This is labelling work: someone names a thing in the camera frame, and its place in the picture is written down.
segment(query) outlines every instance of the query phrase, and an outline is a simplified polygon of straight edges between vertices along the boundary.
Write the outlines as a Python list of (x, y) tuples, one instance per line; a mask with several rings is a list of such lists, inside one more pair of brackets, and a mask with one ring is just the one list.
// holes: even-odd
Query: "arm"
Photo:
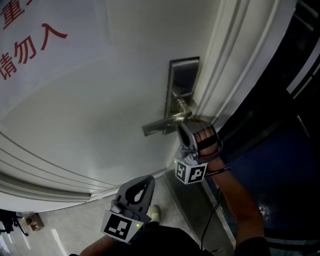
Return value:
[(117, 242), (104, 236), (85, 248), (79, 256), (104, 256)]
[[(205, 140), (214, 135), (212, 129), (204, 129), (195, 135), (196, 142)], [(212, 145), (199, 152), (200, 156), (212, 155), (218, 150), (218, 145)], [(216, 158), (209, 162), (207, 169), (215, 171), (225, 168), (221, 158)], [(211, 176), (214, 183), (222, 191), (227, 206), (237, 223), (237, 241), (239, 245), (245, 240), (255, 237), (264, 237), (264, 220), (259, 208), (248, 194), (246, 189), (236, 180), (230, 171)]]

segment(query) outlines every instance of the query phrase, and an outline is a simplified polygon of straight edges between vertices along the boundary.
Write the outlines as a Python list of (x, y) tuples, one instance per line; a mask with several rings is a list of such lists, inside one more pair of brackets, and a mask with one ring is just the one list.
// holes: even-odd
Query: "wrist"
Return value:
[(224, 161), (222, 161), (222, 159), (220, 157), (217, 157), (208, 163), (207, 170), (208, 171), (216, 171), (216, 170), (223, 169), (225, 167), (226, 167), (226, 165), (225, 165)]

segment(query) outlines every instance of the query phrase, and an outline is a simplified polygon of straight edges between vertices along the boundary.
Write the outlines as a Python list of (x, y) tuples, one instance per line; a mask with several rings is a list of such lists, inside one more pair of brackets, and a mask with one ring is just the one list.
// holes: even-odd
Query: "red chinese text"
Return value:
[(19, 0), (11, 0), (1, 12), (4, 17), (4, 27), (8, 27), (16, 18), (18, 18), (25, 10), (22, 10), (19, 4)]
[[(29, 57), (29, 51), (28, 51), (29, 46), (30, 46), (30, 49), (32, 50), (32, 55), (30, 57)], [(24, 39), (21, 43), (18, 43), (18, 42), (14, 43), (14, 57), (18, 56), (18, 50), (19, 50), (19, 54), (20, 54), (20, 58), (19, 58), (18, 63), (22, 62), (23, 55), (24, 55), (23, 64), (26, 64), (28, 57), (31, 60), (37, 54), (35, 46), (31, 40), (30, 35), (26, 39)]]
[(43, 45), (41, 47), (41, 50), (43, 51), (46, 48), (47, 45), (47, 41), (48, 41), (48, 37), (49, 37), (49, 31), (51, 33), (53, 33), (55, 36), (60, 37), (65, 39), (67, 37), (68, 34), (62, 34), (56, 30), (54, 30), (49, 24), (47, 23), (43, 23), (41, 27), (45, 28), (45, 36), (44, 36), (44, 41), (43, 41)]
[(16, 73), (17, 69), (12, 62), (12, 57), (9, 57), (9, 53), (2, 54), (0, 59), (0, 73), (4, 80), (7, 80), (7, 76), (11, 77), (11, 73)]

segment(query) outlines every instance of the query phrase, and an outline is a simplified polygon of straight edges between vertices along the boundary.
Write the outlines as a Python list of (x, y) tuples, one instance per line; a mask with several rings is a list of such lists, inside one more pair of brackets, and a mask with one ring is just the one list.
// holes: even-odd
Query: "floor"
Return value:
[(221, 209), (218, 207), (211, 216), (217, 200), (208, 184), (204, 181), (184, 185), (176, 178), (174, 170), (166, 171), (164, 177), (194, 236), (199, 240), (203, 237), (203, 247), (209, 252), (215, 251), (215, 256), (235, 255), (236, 241)]
[[(113, 196), (70, 208), (40, 213), (44, 228), (31, 231), (25, 237), (15, 227), (10, 235), (0, 235), (0, 255), (10, 256), (68, 256), (79, 254), (85, 247), (100, 239), (101, 224), (105, 210), (109, 210)], [(193, 239), (191, 230), (179, 211), (164, 177), (155, 180), (152, 205), (159, 205), (162, 210), (162, 225), (180, 228)]]

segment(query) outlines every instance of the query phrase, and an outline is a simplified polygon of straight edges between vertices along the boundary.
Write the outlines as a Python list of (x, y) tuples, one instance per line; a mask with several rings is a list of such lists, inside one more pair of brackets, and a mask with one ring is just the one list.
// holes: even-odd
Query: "black wire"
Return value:
[(213, 208), (212, 212), (210, 213), (210, 217), (209, 217), (209, 220), (205, 226), (205, 229), (202, 233), (202, 237), (201, 237), (201, 251), (203, 250), (203, 241), (204, 241), (204, 237), (205, 237), (205, 234), (207, 232), (207, 229), (209, 227), (209, 223), (210, 223), (210, 220), (211, 220), (211, 217), (212, 215), (216, 212), (217, 208), (219, 207), (219, 196), (220, 196), (220, 188), (218, 189), (218, 192), (217, 192), (217, 198), (216, 198), (216, 206)]
[(208, 176), (220, 174), (220, 173), (222, 173), (224, 171), (231, 171), (231, 167), (226, 167), (226, 168), (219, 169), (219, 170), (209, 170), (209, 171), (205, 172), (204, 176), (208, 177)]

